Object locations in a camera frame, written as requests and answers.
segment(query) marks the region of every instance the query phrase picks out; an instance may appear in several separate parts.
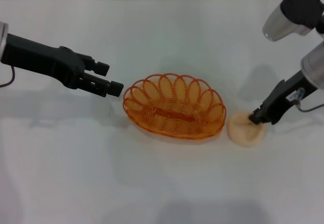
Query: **black cable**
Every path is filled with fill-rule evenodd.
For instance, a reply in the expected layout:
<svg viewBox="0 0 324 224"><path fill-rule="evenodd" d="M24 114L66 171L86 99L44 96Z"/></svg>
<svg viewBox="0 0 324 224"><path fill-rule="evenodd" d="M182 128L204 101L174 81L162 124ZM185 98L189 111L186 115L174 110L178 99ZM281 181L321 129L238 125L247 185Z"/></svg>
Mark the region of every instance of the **black cable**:
<svg viewBox="0 0 324 224"><path fill-rule="evenodd" d="M5 86L9 86L10 84L12 84L15 80L15 77L16 77L16 73L15 73L15 67L11 67L11 70L12 70L12 78L9 82L5 83L5 84L2 84L0 85L0 87L5 87Z"/></svg>

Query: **orange basket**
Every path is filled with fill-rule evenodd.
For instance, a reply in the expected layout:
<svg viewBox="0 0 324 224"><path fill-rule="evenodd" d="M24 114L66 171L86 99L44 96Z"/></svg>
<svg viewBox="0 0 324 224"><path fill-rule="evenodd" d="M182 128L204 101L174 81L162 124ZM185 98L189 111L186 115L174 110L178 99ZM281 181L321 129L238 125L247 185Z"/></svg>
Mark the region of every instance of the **orange basket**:
<svg viewBox="0 0 324 224"><path fill-rule="evenodd" d="M205 81L172 73L135 82L124 94L123 108L143 129L178 139L217 136L226 118L221 97Z"/></svg>

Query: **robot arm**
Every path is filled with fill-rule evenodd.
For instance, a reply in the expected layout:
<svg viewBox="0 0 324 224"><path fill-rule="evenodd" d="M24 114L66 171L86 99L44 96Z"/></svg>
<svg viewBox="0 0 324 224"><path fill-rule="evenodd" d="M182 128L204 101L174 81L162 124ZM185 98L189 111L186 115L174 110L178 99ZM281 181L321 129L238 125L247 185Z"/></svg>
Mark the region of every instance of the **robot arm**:
<svg viewBox="0 0 324 224"><path fill-rule="evenodd" d="M124 85L85 73L85 70L106 76L109 66L95 63L90 56L69 48L52 48L8 33L8 24L0 22L0 61L59 80L65 87L80 88L105 97L119 97Z"/></svg>
<svg viewBox="0 0 324 224"><path fill-rule="evenodd" d="M324 4L320 0L283 0L273 11L263 27L264 35L271 41L277 41L290 33L307 35L316 28L324 34ZM301 60L301 70L282 80L271 94L256 109L249 119L254 124L276 124L294 105L319 89L324 89L324 43Z"/></svg>

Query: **round flat object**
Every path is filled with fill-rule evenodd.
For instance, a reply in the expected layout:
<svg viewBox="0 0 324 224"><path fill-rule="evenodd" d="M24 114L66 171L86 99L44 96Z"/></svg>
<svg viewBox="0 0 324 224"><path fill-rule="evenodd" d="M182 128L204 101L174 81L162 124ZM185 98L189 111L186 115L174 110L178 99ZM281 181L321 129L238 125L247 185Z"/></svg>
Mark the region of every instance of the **round flat object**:
<svg viewBox="0 0 324 224"><path fill-rule="evenodd" d="M237 112L227 123L227 134L230 139L243 147L252 147L260 143L265 135L265 124L255 125L249 120L251 112Z"/></svg>

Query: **oval basket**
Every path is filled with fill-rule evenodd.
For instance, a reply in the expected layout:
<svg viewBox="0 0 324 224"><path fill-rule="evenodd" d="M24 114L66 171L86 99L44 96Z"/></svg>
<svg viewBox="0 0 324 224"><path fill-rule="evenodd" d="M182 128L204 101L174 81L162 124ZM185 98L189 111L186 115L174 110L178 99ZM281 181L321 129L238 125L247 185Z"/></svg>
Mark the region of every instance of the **oval basket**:
<svg viewBox="0 0 324 224"><path fill-rule="evenodd" d="M226 118L221 97L205 81L172 73L135 82L124 94L123 108L141 128L178 139L217 136Z"/></svg>

